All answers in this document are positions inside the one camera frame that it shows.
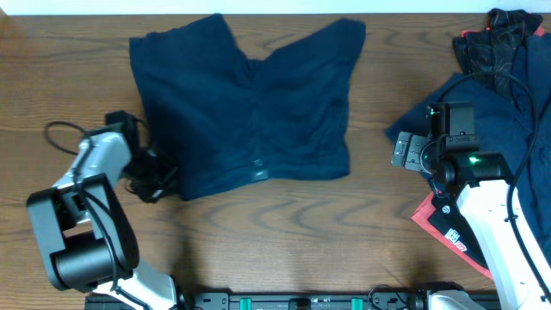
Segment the navy blue shorts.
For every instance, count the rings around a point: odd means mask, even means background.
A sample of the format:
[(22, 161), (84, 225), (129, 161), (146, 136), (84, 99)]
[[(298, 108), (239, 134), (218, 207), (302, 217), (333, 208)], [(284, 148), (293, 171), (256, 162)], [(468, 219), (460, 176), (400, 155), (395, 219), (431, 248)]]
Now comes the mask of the navy blue shorts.
[(350, 79), (365, 40), (363, 22), (342, 18), (251, 59), (220, 14), (132, 38), (134, 81), (180, 197), (349, 175)]

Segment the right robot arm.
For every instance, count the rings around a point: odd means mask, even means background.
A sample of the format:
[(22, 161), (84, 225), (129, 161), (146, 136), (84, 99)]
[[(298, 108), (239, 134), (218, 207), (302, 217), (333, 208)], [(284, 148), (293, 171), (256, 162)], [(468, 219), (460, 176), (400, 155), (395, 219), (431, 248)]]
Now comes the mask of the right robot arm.
[(467, 222), (490, 271), (503, 309), (548, 309), (550, 267), (517, 198), (513, 175), (498, 152), (483, 152), (470, 102), (427, 108), (427, 136), (401, 132), (391, 163), (429, 174), (444, 186), (433, 202)]

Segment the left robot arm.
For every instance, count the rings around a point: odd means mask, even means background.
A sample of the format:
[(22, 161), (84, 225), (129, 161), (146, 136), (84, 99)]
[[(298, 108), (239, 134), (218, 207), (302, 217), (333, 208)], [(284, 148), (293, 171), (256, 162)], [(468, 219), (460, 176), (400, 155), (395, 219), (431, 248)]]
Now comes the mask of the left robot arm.
[(134, 231), (115, 194), (120, 179), (143, 202), (172, 190), (175, 166), (140, 144), (145, 122), (125, 111), (104, 127), (82, 129), (69, 170), (49, 189), (31, 194), (27, 211), (49, 282), (58, 290), (105, 296), (92, 307), (189, 309), (175, 279), (139, 256)]

